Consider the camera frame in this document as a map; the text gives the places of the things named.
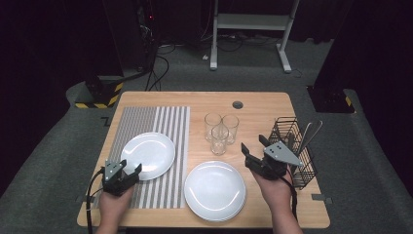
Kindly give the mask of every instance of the black curtain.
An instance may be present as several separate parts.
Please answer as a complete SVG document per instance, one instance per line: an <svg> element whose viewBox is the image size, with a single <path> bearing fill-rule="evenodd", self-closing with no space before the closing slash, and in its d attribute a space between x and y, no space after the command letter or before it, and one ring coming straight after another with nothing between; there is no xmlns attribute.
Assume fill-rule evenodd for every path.
<svg viewBox="0 0 413 234"><path fill-rule="evenodd" d="M73 62L61 1L3 2L0 34L1 195L69 108L67 89L83 79Z"/></svg>
<svg viewBox="0 0 413 234"><path fill-rule="evenodd" d="M328 94L354 89L383 151L413 195L413 3L355 1L314 84Z"/></svg>

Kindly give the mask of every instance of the yellow and black hazard tape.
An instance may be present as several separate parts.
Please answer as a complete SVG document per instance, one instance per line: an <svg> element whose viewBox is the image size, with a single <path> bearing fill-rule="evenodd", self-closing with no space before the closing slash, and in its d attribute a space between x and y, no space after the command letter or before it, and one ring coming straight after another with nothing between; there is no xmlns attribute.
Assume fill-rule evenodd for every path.
<svg viewBox="0 0 413 234"><path fill-rule="evenodd" d="M101 101L101 102L76 102L75 106L78 108L110 108L115 105L115 102L119 98L119 94L121 92L122 87L124 86L124 83L117 84L114 89L113 93L106 94L106 101Z"/></svg>

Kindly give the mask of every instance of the wooden table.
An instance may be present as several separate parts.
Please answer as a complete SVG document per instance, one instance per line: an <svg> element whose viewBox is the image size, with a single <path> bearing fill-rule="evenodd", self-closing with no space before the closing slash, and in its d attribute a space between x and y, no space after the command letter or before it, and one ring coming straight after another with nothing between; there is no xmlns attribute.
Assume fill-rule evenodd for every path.
<svg viewBox="0 0 413 234"><path fill-rule="evenodd" d="M233 107L241 101L241 109ZM125 92L122 94L114 114L108 135L97 160L94 173L104 166L114 141L116 130L126 106L190 106L189 145L187 175L193 168L206 161L223 161L235 167L246 185L246 201L243 209L233 218L223 222L205 221L195 215L186 205L182 209L129 209L121 222L129 227L216 227L216 228L267 228L272 226L271 214L261 196L258 184L249 169L244 166L241 142L252 155L262 157L263 146L258 135L268 136L279 117L295 116L288 94L285 93L241 93L241 92ZM215 156L204 139L204 117L209 112L221 115L235 114L240 119L237 140L229 145L222 156ZM96 179L92 191L99 187ZM312 199L320 194L317 178L298 191L297 215L302 228L325 228L329 217L323 201ZM78 215L78 223L87 226L86 203ZM92 210L93 225L100 222L99 210Z"/></svg>

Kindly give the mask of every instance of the clear glass cup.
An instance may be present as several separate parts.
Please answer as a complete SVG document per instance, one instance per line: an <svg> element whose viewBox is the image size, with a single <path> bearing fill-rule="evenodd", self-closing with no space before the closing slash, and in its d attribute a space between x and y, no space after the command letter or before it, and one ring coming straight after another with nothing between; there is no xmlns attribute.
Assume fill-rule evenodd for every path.
<svg viewBox="0 0 413 234"><path fill-rule="evenodd" d="M225 115L222 118L222 124L225 127L227 127L229 131L227 144L233 144L237 136L237 130L238 130L238 125L240 124L240 120L235 115Z"/></svg>
<svg viewBox="0 0 413 234"><path fill-rule="evenodd" d="M222 155L227 150L227 138L228 138L228 128L223 124L217 125L212 128L211 136L212 140L210 143L210 150L215 155Z"/></svg>
<svg viewBox="0 0 413 234"><path fill-rule="evenodd" d="M222 118L221 115L216 114L216 113L209 113L205 117L205 126L206 126L206 140L211 141L212 140L212 134L211 131L213 127L221 124Z"/></svg>

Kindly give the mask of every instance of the robotic hand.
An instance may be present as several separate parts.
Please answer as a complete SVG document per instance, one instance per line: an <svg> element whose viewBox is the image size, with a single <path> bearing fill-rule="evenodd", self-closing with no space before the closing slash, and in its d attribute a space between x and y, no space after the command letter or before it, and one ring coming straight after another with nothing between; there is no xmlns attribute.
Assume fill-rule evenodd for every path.
<svg viewBox="0 0 413 234"><path fill-rule="evenodd" d="M139 164L130 175L124 173L123 168L126 165L126 160L123 160L121 163L111 163L106 160L102 178L103 191L120 197L126 190L139 182L139 173L142 171L142 164Z"/></svg>
<svg viewBox="0 0 413 234"><path fill-rule="evenodd" d="M245 156L245 166L269 180L285 176L287 164L302 166L303 163L281 141L271 144L264 136L259 141L265 146L262 160L249 154L249 149L241 143L241 151Z"/></svg>

